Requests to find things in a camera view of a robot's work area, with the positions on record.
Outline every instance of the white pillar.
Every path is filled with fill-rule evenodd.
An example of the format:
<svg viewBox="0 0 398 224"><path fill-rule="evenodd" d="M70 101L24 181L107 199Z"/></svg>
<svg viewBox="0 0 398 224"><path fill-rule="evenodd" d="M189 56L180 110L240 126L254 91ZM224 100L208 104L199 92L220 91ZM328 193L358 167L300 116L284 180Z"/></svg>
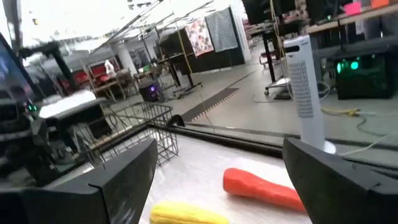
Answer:
<svg viewBox="0 0 398 224"><path fill-rule="evenodd" d="M137 73L137 69L132 62L129 50L126 44L114 44L112 45L112 51L119 56L123 68L130 68L131 75Z"/></svg>

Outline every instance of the green led light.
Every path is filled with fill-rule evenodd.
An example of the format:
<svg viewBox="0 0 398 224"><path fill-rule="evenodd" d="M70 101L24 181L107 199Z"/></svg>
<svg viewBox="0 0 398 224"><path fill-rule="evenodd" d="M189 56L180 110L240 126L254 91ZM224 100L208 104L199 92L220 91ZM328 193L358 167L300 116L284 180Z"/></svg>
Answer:
<svg viewBox="0 0 398 224"><path fill-rule="evenodd" d="M353 62L351 63L351 69L356 70L359 67L359 63L358 62Z"/></svg>
<svg viewBox="0 0 398 224"><path fill-rule="evenodd" d="M337 73L340 74L340 72L341 72L341 64L337 63Z"/></svg>

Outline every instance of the pink object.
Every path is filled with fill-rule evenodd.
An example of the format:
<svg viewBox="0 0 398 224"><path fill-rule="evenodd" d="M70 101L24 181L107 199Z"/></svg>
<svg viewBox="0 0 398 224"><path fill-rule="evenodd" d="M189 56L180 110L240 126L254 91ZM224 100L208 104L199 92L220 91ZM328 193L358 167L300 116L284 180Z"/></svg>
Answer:
<svg viewBox="0 0 398 224"><path fill-rule="evenodd" d="M361 2L353 2L344 6L346 15L355 15L361 13Z"/></svg>

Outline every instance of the yellow cable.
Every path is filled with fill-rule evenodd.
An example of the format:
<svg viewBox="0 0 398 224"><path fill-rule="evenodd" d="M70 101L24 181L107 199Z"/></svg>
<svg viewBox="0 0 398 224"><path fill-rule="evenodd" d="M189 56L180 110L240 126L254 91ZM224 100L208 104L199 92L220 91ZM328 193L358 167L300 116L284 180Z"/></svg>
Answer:
<svg viewBox="0 0 398 224"><path fill-rule="evenodd" d="M187 54L185 53L185 47L184 47L184 44L182 43L182 38L181 38L180 30L178 30L177 32L178 32L178 39L180 40L180 45L181 45L181 48L182 48L182 53L184 54L185 61L186 61L186 63L187 63L187 66L188 66L190 75L192 75L191 65L189 64Z"/></svg>
<svg viewBox="0 0 398 224"><path fill-rule="evenodd" d="M329 108L321 108L322 112L324 113L334 113L334 114L346 114L350 117L355 117L357 116L357 112L359 112L359 109L351 109L351 110L334 110L334 109L329 109Z"/></svg>

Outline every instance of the white tower fan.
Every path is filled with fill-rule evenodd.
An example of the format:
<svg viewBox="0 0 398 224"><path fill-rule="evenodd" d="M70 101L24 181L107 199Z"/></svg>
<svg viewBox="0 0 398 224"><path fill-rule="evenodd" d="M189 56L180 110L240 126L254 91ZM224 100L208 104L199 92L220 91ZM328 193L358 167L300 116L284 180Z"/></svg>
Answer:
<svg viewBox="0 0 398 224"><path fill-rule="evenodd" d="M325 141L323 115L318 96L309 35L284 41L288 77L300 118L301 140L315 148L334 154L336 147Z"/></svg>

